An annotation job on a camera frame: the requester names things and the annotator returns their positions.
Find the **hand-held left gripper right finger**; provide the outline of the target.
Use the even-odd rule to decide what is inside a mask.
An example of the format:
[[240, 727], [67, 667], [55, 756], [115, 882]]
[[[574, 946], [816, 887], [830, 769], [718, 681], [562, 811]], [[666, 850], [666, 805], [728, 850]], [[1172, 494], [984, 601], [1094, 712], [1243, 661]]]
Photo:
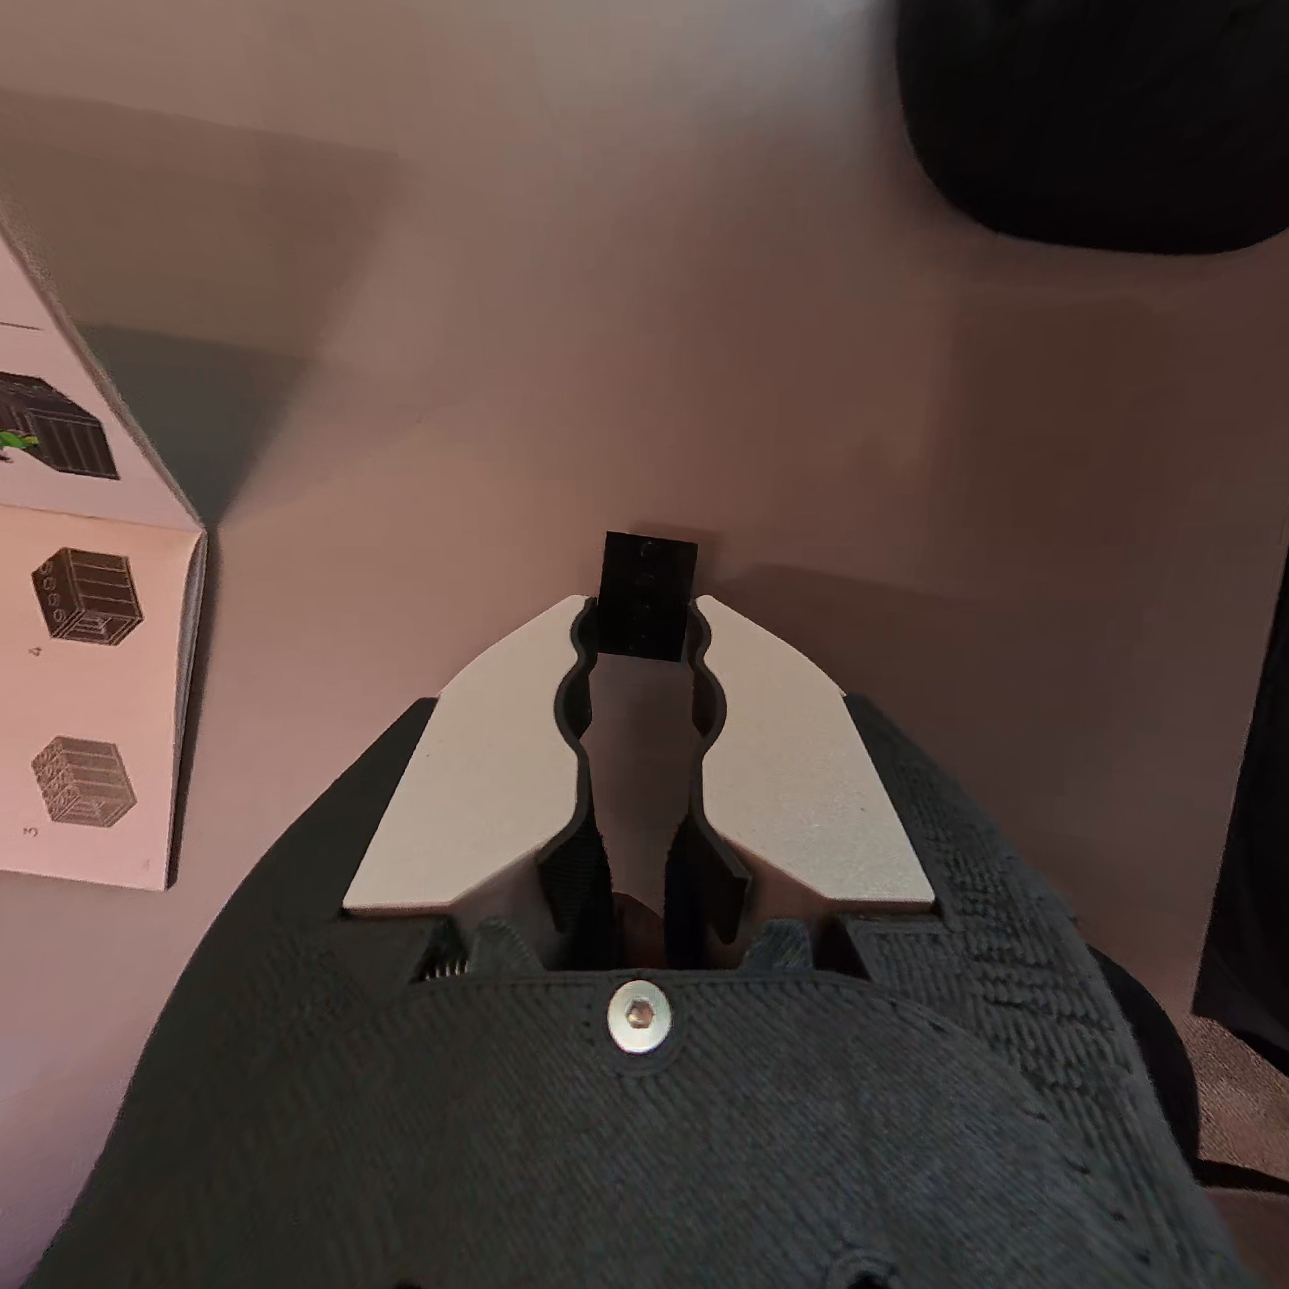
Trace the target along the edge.
[[847, 691], [724, 601], [688, 605], [697, 756], [678, 832], [701, 934], [768, 920], [932, 915], [938, 890]]

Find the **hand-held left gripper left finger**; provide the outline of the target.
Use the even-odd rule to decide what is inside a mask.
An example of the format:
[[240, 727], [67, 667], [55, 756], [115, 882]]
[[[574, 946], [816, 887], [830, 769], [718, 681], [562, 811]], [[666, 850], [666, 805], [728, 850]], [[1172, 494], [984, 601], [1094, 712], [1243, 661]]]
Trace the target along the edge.
[[592, 601], [558, 601], [473, 657], [430, 707], [347, 890], [347, 915], [451, 915], [566, 946], [597, 856], [587, 824]]

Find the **white instruction booklet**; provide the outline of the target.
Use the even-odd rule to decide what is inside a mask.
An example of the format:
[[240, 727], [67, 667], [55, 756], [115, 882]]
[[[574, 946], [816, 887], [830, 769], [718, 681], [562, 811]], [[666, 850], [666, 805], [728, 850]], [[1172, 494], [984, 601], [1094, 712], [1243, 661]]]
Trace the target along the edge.
[[0, 234], [0, 864], [173, 882], [206, 524]]

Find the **grey desk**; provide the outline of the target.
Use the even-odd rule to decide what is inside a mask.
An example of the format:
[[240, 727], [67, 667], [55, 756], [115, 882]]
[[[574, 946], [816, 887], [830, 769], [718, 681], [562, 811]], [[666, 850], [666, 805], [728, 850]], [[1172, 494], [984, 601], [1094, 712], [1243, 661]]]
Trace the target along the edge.
[[173, 890], [4, 873], [4, 1283], [241, 873], [605, 528], [701, 540], [1190, 1009], [1284, 237], [977, 229], [888, 5], [4, 5], [4, 198], [214, 532]]

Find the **person's dark clothing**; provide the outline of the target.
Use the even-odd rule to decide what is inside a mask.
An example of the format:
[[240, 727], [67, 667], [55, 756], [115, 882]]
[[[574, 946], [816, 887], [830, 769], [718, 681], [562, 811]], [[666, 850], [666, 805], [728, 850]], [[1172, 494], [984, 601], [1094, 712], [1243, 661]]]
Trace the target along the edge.
[[1257, 684], [1193, 1016], [1289, 1072], [1289, 580]]

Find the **black mesh cushion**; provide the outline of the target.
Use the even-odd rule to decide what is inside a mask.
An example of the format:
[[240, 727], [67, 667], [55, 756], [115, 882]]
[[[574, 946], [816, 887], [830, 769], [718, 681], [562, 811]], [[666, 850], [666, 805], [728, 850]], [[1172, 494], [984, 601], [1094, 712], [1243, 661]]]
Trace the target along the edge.
[[1289, 225], [1284, 0], [903, 0], [938, 193], [1049, 248], [1225, 256]]

